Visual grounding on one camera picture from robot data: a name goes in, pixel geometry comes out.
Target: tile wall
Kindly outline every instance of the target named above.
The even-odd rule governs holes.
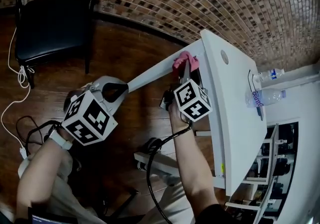
[[[208,29],[261,70],[293,70],[320,57],[320,0],[97,0],[96,11],[143,23],[192,43]],[[0,0],[0,8],[15,0]]]

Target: cube with fiducial markers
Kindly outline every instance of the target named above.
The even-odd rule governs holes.
[[[192,79],[174,90],[174,96],[180,112],[193,122],[212,111],[210,98]]]
[[[87,90],[71,98],[62,127],[83,146],[104,141],[118,125],[96,97]]]

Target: person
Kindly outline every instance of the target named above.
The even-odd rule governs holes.
[[[188,124],[181,119],[177,104],[169,107],[172,133],[185,129]],[[60,128],[65,139],[70,135]],[[235,223],[219,205],[213,187],[210,167],[197,146],[192,130],[174,139],[179,177],[167,177],[159,205],[173,224]],[[17,189],[15,224],[29,223],[28,211],[32,208],[48,213],[76,218],[80,224],[105,224],[97,215],[83,208],[68,186],[72,158],[53,140],[48,139],[32,159],[26,159]],[[165,224],[166,220],[154,207],[139,224]]]

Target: gray pants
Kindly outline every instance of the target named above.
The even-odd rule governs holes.
[[[18,170],[21,177],[33,156],[25,159]],[[87,209],[81,206],[76,197],[72,194],[72,190],[68,185],[68,176],[72,171],[73,160],[70,154],[66,151],[61,166],[58,170],[57,177],[55,178],[52,195],[48,202],[48,212],[65,216],[75,217],[79,224],[106,224],[104,221],[97,217],[93,209]],[[191,224],[194,223],[194,214],[191,209],[190,203],[186,198],[183,186],[179,179],[173,186],[168,186],[159,202],[161,209],[168,219],[174,224]],[[150,210],[139,224],[166,224],[159,211],[154,207]]]

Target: water bottle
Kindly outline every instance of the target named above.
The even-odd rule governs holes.
[[[245,97],[245,103],[248,108],[256,108],[274,104],[285,97],[285,90],[262,89],[248,92]]]
[[[265,72],[261,72],[254,75],[257,82],[266,82],[269,80],[277,79],[285,73],[284,69],[274,68]]]

